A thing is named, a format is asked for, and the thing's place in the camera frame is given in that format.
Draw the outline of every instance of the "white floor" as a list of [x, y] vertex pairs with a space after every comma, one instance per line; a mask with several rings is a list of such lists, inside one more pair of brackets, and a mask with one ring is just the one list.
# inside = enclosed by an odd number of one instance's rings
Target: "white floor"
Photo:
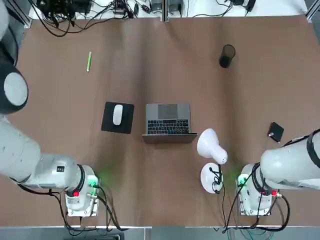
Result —
[[[145, 4], [149, 6], [149, 0], [147, 2], [143, 0], [138, 0], [142, 5]], [[224, 2], [224, 0], [217, 0], [221, 4], [229, 5], [230, 1]], [[218, 5], [216, 0], [183, 0], [184, 6], [182, 11], [182, 17], [191, 18], [195, 15], [206, 14], [210, 16], [221, 15], [227, 10], [226, 6]], [[110, 0], [95, 0], [101, 6], [106, 6], [110, 3]], [[128, 0], [128, 3], [132, 9], [135, 6], [135, 0]], [[104, 7], [100, 7], [94, 2], [92, 3], [91, 12], [86, 15], [87, 18], [94, 17], [97, 13], [103, 10]], [[233, 6], [233, 8], [225, 14], [225, 17], [244, 17], [246, 15], [246, 10], [242, 6]], [[300, 15], [307, 12], [307, 7], [305, 0], [256, 0], [254, 8], [251, 12], [247, 14], [247, 17], [257, 17], [257, 16], [294, 16]], [[139, 13], [137, 15], [138, 18], [156, 18], [160, 17], [162, 14], [158, 13], [146, 13], [141, 7], [139, 8]], [[29, 16], [32, 19], [38, 19], [39, 17], [36, 15], [33, 8], [31, 8]], [[105, 12], [101, 19], [109, 19], [114, 18], [115, 15], [111, 10]], [[180, 18], [179, 12], [174, 12], [173, 14], [169, 14], [171, 18]], [[81, 14], [76, 14], [77, 19], [84, 19], [84, 16]]]

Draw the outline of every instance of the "computer mouse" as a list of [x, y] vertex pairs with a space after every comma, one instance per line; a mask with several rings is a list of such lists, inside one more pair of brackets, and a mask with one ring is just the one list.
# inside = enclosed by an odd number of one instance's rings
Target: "computer mouse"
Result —
[[123, 112], [124, 106], [121, 104], [117, 104], [114, 107], [113, 110], [113, 124], [114, 125], [120, 125], [122, 120], [122, 112]]

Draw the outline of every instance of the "green light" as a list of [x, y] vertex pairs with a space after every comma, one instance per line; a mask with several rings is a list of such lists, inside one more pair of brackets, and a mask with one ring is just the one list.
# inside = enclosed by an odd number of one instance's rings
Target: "green light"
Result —
[[245, 181], [248, 179], [248, 174], [241, 174], [239, 177], [238, 177], [238, 182], [240, 185], [243, 185], [245, 184]]

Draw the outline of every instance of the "laptop keyboard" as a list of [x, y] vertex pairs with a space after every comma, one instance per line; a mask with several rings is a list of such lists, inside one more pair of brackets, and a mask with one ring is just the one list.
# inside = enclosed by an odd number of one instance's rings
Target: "laptop keyboard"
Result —
[[187, 119], [148, 120], [148, 134], [188, 134]]

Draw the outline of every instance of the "lamp base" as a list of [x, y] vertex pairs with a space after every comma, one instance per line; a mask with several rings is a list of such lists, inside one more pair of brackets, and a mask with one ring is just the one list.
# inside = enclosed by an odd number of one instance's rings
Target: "lamp base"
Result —
[[217, 176], [210, 171], [210, 168], [214, 172], [219, 172], [219, 167], [217, 164], [209, 162], [203, 166], [200, 174], [200, 180], [202, 187], [210, 194], [215, 194], [215, 191], [220, 191], [222, 188], [222, 182], [224, 181], [224, 176], [221, 176], [221, 183], [218, 185], [215, 183], [215, 178], [217, 180]]

